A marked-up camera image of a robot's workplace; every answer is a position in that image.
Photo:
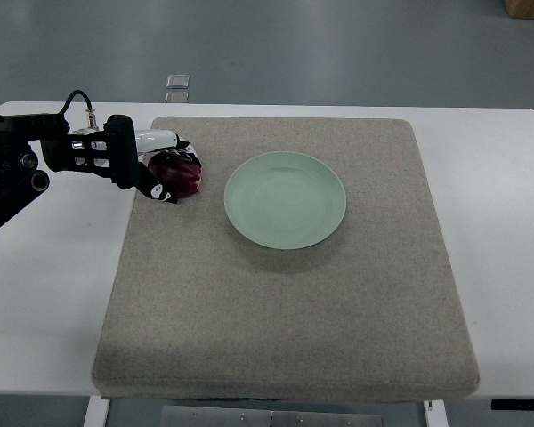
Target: red apple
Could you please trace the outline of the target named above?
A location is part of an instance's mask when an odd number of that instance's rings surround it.
[[[202,170],[185,157],[162,151],[149,161],[149,170],[162,185],[178,198],[188,197],[199,191]]]

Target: beige fabric cushion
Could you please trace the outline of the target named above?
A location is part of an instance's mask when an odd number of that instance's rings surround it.
[[[195,197],[137,194],[93,367],[107,397],[453,399],[479,374],[409,123],[161,117],[203,163]],[[347,193],[340,227],[279,251],[223,209],[231,173],[274,150],[314,156]]]

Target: ceramic plate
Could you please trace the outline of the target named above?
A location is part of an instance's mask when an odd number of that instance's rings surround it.
[[[316,158],[276,151],[236,169],[224,204],[246,238],[275,249],[299,249],[336,230],[346,211],[346,193],[334,171]]]

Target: white table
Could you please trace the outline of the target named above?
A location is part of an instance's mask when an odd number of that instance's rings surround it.
[[[534,111],[93,105],[100,124],[125,114],[137,129],[158,116],[408,120],[479,362],[473,396],[534,398]],[[0,114],[60,108],[8,102]],[[66,118],[72,129],[84,127],[83,104]],[[89,375],[134,190],[85,173],[50,178],[50,188],[0,229],[0,393],[94,395]]]

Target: black cable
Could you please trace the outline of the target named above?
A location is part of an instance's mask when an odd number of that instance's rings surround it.
[[[65,114],[66,111],[68,110],[69,108],[69,104],[73,101],[73,98],[75,97],[75,95],[81,95],[83,96],[83,99],[85,100],[85,103],[87,104],[87,107],[89,109],[92,109],[93,106],[91,105],[91,101],[89,100],[89,97],[87,96],[87,94],[83,91],[80,91],[79,89],[73,91],[72,93],[69,94],[68,96],[68,100],[65,101],[65,104],[63,104],[63,108],[60,110],[60,114]]]

